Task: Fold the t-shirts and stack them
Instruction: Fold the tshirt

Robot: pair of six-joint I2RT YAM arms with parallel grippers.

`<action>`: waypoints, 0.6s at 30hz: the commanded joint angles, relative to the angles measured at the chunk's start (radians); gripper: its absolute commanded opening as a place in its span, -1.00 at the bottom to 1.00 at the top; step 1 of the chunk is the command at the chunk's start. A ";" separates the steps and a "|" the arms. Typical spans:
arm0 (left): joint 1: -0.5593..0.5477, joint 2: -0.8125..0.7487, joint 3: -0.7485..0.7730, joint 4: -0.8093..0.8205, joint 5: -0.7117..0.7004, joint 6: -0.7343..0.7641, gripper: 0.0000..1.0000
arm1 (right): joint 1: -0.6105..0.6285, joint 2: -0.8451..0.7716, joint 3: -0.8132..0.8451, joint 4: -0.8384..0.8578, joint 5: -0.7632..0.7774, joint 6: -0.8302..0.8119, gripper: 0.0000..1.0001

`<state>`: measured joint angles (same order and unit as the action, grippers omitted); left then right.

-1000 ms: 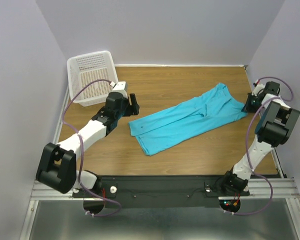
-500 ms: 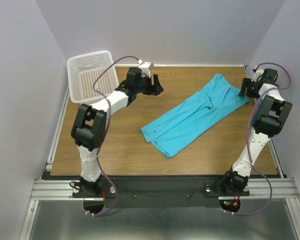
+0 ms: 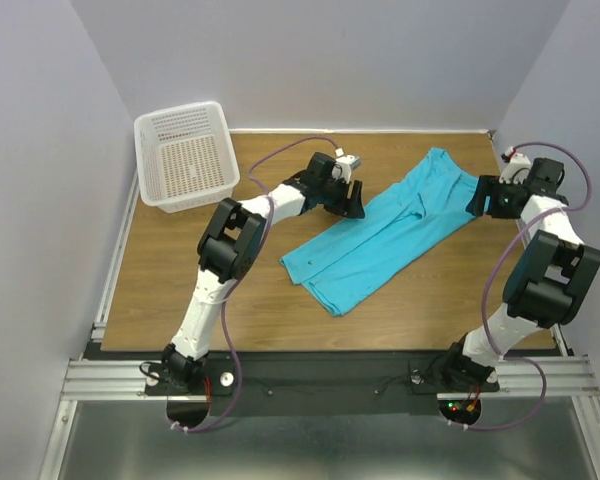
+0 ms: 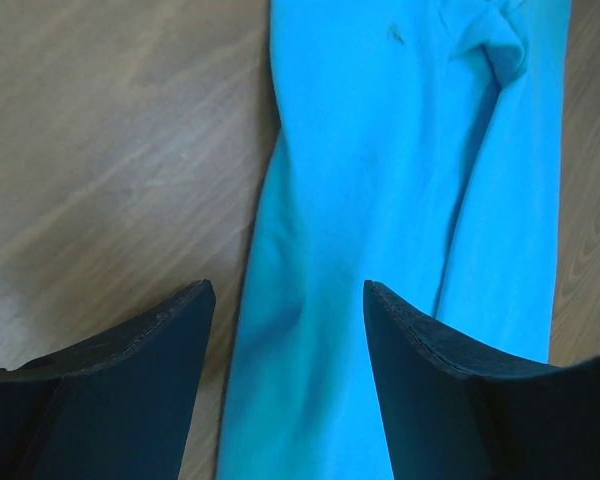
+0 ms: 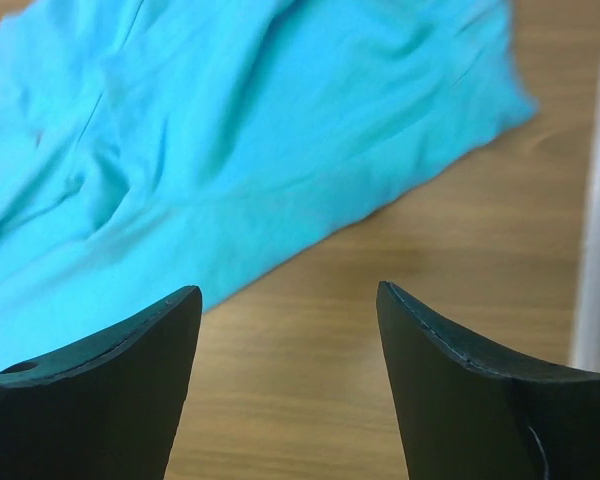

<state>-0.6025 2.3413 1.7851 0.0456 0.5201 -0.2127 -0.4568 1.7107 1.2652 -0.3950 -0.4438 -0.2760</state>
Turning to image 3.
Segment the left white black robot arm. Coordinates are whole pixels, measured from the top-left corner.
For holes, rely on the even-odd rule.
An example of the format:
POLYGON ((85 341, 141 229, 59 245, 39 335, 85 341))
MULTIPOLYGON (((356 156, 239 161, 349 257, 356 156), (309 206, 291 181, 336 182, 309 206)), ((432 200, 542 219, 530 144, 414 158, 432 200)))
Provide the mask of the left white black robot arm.
POLYGON ((222 200, 203 235, 196 284, 184 318, 164 348, 161 364, 178 387, 195 387, 203 378, 214 324, 230 292, 243 280, 276 223, 321 206, 347 219, 365 217, 362 182, 352 178, 360 158, 340 148, 316 152, 308 166, 274 189, 249 200, 222 200))

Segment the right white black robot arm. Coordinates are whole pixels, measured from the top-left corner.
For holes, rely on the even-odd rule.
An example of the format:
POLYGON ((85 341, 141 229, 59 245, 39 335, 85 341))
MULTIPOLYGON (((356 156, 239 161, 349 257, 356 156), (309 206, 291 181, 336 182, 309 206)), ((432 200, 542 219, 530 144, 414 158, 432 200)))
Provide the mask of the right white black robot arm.
POLYGON ((587 245, 569 220, 558 191, 565 167, 509 149, 498 176, 482 175, 466 210, 474 216, 516 219, 529 242, 511 274, 500 307, 451 345, 440 369, 449 388, 475 389, 497 380, 499 359, 523 339, 570 323, 600 268, 600 250, 587 245))

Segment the turquoise t shirt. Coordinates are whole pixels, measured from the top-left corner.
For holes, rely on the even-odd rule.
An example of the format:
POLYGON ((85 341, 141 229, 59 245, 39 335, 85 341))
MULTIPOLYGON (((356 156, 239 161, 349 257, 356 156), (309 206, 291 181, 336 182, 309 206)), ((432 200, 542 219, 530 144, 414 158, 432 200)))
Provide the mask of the turquoise t shirt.
POLYGON ((345 315, 471 222, 466 207, 477 186, 476 176, 433 148, 366 205, 363 219, 340 221, 280 263, 330 315, 345 315))

